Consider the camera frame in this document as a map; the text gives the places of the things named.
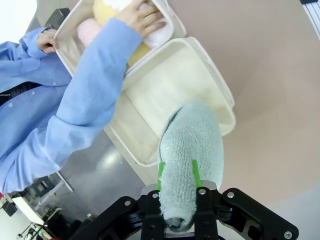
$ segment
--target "hand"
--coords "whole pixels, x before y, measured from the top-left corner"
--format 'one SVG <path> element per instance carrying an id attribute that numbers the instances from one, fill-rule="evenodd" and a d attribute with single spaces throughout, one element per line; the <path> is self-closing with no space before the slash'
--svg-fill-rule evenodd
<path id="1" fill-rule="evenodd" d="M 54 39 L 56 30 L 48 29 L 39 34 L 36 45 L 45 54 L 52 54 L 58 48 L 57 40 Z"/>
<path id="2" fill-rule="evenodd" d="M 154 22 L 163 18 L 163 14 L 157 9 L 155 5 L 148 5 L 143 9 L 139 9 L 142 3 L 147 0 L 132 0 L 132 2 L 122 11 L 120 11 L 115 18 L 125 23 L 130 28 L 134 29 L 138 34 L 145 38 L 154 31 L 164 27 L 166 22 Z"/>

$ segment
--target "person's right hand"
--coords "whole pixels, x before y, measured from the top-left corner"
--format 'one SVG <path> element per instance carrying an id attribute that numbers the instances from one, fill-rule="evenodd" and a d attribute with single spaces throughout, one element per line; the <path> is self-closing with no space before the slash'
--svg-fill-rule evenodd
<path id="1" fill-rule="evenodd" d="M 115 16 L 116 19 L 134 29 L 142 38 L 166 25 L 166 22 L 154 23 L 164 17 L 155 5 L 149 5 L 139 10 L 140 5 L 145 2 L 148 1 L 132 0 L 125 9 Z"/>

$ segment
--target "light blue towel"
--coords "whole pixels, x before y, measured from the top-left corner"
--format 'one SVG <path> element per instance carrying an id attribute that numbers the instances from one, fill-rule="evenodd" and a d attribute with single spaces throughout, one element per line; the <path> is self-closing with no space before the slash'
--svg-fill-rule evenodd
<path id="1" fill-rule="evenodd" d="M 168 121 L 158 146 L 158 161 L 165 162 L 159 200 L 166 224 L 183 232 L 193 224 L 196 183 L 192 160 L 197 160 L 201 180 L 221 186 L 224 149 L 216 115 L 205 103 L 180 108 Z"/>

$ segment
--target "black robotic arm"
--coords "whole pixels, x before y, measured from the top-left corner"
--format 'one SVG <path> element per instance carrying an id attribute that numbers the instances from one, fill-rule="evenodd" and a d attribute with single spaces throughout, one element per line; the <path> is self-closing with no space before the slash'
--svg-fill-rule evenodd
<path id="1" fill-rule="evenodd" d="M 159 191 L 146 187 L 138 200 L 124 196 L 80 230 L 71 240 L 125 240 L 141 230 L 141 240 L 223 240 L 217 220 L 245 240 L 296 240 L 297 227 L 237 188 L 220 194 L 204 181 L 196 190 L 194 232 L 168 234 L 161 215 Z"/>

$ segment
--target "person's left hand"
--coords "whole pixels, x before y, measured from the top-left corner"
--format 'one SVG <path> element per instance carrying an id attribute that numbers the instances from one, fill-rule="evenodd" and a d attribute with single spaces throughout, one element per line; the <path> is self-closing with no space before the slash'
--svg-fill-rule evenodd
<path id="1" fill-rule="evenodd" d="M 54 39 L 56 32 L 57 31 L 54 29 L 47 29 L 39 34 L 36 45 L 45 54 L 55 53 L 56 49 L 59 47 L 57 40 Z"/>

